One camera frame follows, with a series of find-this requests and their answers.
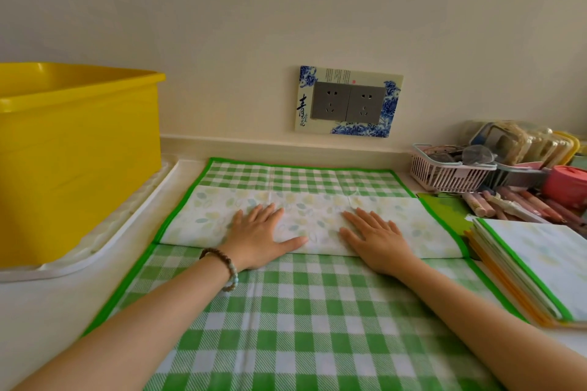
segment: green gingham fabric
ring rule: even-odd
[[[199,185],[331,195],[411,196],[395,175],[385,170],[261,166],[222,159],[212,161]]]
[[[110,315],[200,252],[156,245]],[[497,302],[465,260],[427,263]],[[239,278],[192,323],[147,390],[500,389],[413,292],[359,258],[286,254]]]

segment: person's left arm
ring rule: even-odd
[[[298,237],[275,243],[283,209],[257,206],[234,216],[218,248],[237,270],[256,269],[302,246]],[[228,267],[208,254],[177,277],[117,313],[30,375],[15,390],[143,389],[183,333],[229,280]]]

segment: person's right arm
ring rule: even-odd
[[[376,272],[414,291],[510,390],[585,390],[587,359],[453,282],[410,250],[398,227],[357,209],[341,236]]]

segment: baseboard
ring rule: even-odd
[[[161,136],[161,152],[191,160],[205,160],[217,156],[267,164],[361,167],[392,169],[396,172],[408,172],[410,164],[410,154],[405,152],[348,150],[169,135]]]

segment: wall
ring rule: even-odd
[[[0,59],[158,69],[161,133],[404,150],[470,118],[587,132],[587,0],[0,0]],[[297,68],[405,75],[388,139],[293,133]]]

